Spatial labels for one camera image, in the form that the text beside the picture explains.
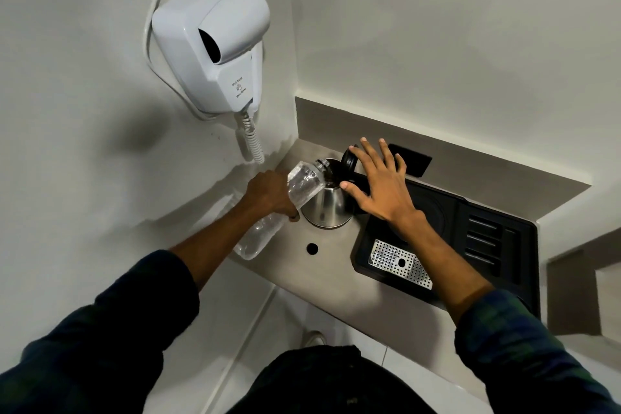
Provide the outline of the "person's left hand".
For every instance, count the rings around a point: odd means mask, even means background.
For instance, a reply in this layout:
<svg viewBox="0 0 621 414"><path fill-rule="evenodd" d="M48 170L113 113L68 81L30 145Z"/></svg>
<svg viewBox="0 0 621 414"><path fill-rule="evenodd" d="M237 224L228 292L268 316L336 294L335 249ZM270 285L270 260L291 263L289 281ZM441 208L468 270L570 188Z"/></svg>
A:
<svg viewBox="0 0 621 414"><path fill-rule="evenodd" d="M272 213L286 216L284 210L295 207L289 197L288 174L275 170L259 172L249 181L240 203L244 210L257 219Z"/></svg>

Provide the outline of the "person's right hand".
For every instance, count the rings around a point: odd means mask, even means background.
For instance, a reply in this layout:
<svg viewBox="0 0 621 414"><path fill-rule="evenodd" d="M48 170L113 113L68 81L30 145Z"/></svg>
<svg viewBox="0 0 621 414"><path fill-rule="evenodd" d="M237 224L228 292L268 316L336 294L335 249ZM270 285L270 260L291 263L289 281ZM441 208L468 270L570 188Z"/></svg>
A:
<svg viewBox="0 0 621 414"><path fill-rule="evenodd" d="M410 198L407 186L399 187L395 156L383 138L379 140L380 156L389 172L384 177L367 177L371 192L371 204L359 205L362 211L392 224L403 236L415 233L418 225L426 222L425 216L418 211ZM360 147L348 148L360 162Z"/></svg>

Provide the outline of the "stainless steel electric kettle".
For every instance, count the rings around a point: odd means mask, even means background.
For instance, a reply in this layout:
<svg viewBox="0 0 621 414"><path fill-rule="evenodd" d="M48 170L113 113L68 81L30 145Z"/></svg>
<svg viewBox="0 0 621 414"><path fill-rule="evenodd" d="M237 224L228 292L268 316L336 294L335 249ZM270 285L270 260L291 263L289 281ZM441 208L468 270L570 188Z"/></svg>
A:
<svg viewBox="0 0 621 414"><path fill-rule="evenodd" d="M356 214L364 214L355 199L343 191L341 182L356 185L364 194L370 194L366 175L355 171L358 158L346 150L341 159L319 159L325 182L324 188L301 208L305 219L317 228L333 230L342 227Z"/></svg>

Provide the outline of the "clear plastic water bottle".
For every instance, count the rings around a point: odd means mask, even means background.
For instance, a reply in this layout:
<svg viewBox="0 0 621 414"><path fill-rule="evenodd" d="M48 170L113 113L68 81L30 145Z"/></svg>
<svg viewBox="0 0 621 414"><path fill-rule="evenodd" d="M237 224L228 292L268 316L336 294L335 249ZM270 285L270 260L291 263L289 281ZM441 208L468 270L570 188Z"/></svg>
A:
<svg viewBox="0 0 621 414"><path fill-rule="evenodd" d="M288 174L288 195L296 209L300 209L311 198L323 190L330 172L327 159L314 162L300 161ZM276 233L287 223L288 218L272 213L257 221L234 247L234 252L244 260L254 259Z"/></svg>

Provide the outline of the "person's left forearm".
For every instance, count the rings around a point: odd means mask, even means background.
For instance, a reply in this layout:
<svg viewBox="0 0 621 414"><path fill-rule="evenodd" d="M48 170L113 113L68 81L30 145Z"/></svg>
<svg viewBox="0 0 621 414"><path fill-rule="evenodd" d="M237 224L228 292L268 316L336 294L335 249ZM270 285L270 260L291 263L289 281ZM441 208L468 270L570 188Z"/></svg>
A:
<svg viewBox="0 0 621 414"><path fill-rule="evenodd" d="M256 220L250 210L145 256L29 343L0 374L0 414L142 414L164 351L197 317L200 289Z"/></svg>

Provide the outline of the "person's right forearm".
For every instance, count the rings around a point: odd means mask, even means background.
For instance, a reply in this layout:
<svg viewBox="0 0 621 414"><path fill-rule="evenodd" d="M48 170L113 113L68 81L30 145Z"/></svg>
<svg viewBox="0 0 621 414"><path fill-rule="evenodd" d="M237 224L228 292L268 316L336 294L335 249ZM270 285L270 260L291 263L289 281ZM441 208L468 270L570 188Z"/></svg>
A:
<svg viewBox="0 0 621 414"><path fill-rule="evenodd" d="M513 293L496 289L416 210L390 223L412 246L456 325L454 347L494 414L621 414L609 391Z"/></svg>

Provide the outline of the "perforated metal drip plate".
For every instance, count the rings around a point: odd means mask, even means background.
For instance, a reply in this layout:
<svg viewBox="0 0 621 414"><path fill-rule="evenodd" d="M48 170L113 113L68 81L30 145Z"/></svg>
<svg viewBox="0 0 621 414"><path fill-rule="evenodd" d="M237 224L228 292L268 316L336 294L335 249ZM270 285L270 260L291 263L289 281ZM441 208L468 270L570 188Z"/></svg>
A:
<svg viewBox="0 0 621 414"><path fill-rule="evenodd" d="M399 277L409 284L431 290L433 283L414 253L375 239L368 260L373 269Z"/></svg>

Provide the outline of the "black plastic tray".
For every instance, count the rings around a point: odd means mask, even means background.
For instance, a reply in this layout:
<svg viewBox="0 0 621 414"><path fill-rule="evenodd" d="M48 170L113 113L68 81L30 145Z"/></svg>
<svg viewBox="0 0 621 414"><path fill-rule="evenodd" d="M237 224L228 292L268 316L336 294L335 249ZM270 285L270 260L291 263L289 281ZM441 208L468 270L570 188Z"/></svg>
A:
<svg viewBox="0 0 621 414"><path fill-rule="evenodd" d="M474 204L421 182L407 180L406 185L416 209L425 214L429 224L446 243L494 287L513 293L535 317L540 318L538 236L534 223ZM353 268L411 297L445 309L433 287L427 290L373 269L368 260L375 239L414 253L392 224L371 216L353 250Z"/></svg>

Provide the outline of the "person's dark trousers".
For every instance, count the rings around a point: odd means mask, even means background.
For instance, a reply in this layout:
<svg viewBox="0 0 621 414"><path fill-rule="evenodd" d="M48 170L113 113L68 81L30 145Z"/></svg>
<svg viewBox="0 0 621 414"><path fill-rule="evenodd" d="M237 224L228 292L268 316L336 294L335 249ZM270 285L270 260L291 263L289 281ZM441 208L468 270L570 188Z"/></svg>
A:
<svg viewBox="0 0 621 414"><path fill-rule="evenodd" d="M356 346L286 351L266 366L226 414L436 414Z"/></svg>

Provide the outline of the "black wall socket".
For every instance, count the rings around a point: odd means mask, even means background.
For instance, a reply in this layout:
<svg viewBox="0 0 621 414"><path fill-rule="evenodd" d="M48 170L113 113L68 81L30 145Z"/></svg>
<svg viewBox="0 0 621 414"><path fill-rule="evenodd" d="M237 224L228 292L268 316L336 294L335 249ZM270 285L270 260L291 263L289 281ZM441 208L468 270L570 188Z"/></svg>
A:
<svg viewBox="0 0 621 414"><path fill-rule="evenodd" d="M395 156L399 154L407 166L407 174L420 179L432 162L432 157L394 143L388 144L388 148Z"/></svg>

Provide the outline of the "white wall-mounted hair dryer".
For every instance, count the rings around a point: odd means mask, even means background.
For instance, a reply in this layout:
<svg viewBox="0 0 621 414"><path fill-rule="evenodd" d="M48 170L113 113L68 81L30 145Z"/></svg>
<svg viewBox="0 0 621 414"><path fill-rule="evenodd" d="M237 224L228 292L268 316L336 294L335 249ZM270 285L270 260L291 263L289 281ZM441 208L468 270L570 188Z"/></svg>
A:
<svg viewBox="0 0 621 414"><path fill-rule="evenodd" d="M168 0L150 26L181 96L198 112L254 116L269 24L266 0Z"/></svg>

